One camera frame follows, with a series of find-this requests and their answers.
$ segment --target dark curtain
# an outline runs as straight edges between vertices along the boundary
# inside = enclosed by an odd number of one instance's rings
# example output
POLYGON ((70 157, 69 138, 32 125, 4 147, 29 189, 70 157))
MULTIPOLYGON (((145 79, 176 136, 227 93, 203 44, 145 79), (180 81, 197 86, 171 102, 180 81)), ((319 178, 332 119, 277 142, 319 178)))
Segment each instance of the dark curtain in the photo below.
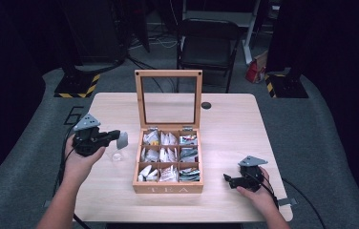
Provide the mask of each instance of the dark curtain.
POLYGON ((285 67, 320 90, 359 186, 359 1, 285 0, 267 70, 285 67))
POLYGON ((42 100, 42 75, 60 67, 54 34, 65 44, 66 58, 79 64, 55 0, 0 1, 0 165, 42 100))

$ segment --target box lid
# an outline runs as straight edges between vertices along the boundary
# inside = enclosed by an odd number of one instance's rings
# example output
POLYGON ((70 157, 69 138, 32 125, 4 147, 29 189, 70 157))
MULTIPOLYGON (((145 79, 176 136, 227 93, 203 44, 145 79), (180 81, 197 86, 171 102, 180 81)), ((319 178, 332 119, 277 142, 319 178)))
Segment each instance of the box lid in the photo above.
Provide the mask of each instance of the box lid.
POLYGON ((136 70, 137 104, 143 129, 198 129, 202 70, 136 70))

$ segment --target forearm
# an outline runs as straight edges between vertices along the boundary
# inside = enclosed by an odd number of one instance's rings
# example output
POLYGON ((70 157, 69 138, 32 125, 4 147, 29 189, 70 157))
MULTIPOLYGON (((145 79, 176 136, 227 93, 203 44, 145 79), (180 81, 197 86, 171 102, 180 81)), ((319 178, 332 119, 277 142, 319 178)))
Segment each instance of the forearm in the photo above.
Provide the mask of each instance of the forearm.
POLYGON ((37 228, 72 228, 79 185, 64 180, 37 228))
POLYGON ((266 209, 262 211, 262 214, 266 220, 266 224, 268 226, 268 229, 288 229, 289 224, 285 221, 284 217, 281 215, 281 213, 278 211, 276 207, 266 209))

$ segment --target chair backrest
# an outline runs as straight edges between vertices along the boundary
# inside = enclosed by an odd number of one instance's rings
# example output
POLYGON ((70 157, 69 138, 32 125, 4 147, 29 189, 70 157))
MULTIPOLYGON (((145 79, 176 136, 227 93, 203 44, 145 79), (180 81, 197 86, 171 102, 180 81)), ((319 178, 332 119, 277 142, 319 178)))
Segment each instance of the chair backrest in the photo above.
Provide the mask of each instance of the chair backrest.
POLYGON ((238 40, 241 33, 234 22, 188 18, 179 23, 177 35, 238 40))

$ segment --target wooden table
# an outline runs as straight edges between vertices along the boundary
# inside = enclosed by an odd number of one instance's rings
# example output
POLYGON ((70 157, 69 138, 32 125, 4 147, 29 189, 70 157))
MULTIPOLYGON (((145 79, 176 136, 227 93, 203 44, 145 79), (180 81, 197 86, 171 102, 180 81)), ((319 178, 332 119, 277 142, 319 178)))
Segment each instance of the wooden table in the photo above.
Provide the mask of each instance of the wooden table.
MULTIPOLYGON (((202 94, 201 151, 204 187, 201 194, 136 194, 132 178, 140 124, 135 93, 96 94, 90 114, 100 122, 100 131, 127 132, 129 145, 120 150, 121 161, 113 161, 116 145, 111 142, 82 184, 75 213, 84 221, 105 222, 249 222, 264 218, 249 200, 230 189, 223 174, 240 177, 238 163, 255 156, 263 165, 278 199, 286 198, 263 120, 252 94, 202 94)), ((292 220, 290 206, 280 211, 292 220)))

